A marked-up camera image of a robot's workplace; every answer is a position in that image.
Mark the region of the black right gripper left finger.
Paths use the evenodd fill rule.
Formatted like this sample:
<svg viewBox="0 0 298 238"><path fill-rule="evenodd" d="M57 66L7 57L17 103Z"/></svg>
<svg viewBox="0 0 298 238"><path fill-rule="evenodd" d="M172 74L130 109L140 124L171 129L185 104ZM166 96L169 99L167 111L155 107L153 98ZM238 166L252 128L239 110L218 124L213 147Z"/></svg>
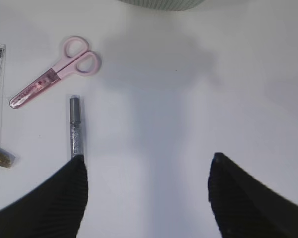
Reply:
<svg viewBox="0 0 298 238"><path fill-rule="evenodd" d="M77 155L36 189L0 210L0 238L75 238L88 192L84 156Z"/></svg>

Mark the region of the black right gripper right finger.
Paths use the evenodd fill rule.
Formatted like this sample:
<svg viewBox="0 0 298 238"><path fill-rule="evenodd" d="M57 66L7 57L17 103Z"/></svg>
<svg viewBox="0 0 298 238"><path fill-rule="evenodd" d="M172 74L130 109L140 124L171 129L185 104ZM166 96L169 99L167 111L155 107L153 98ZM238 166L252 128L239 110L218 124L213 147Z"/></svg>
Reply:
<svg viewBox="0 0 298 238"><path fill-rule="evenodd" d="M220 152L211 162L208 194L223 238L298 238L298 205Z"/></svg>

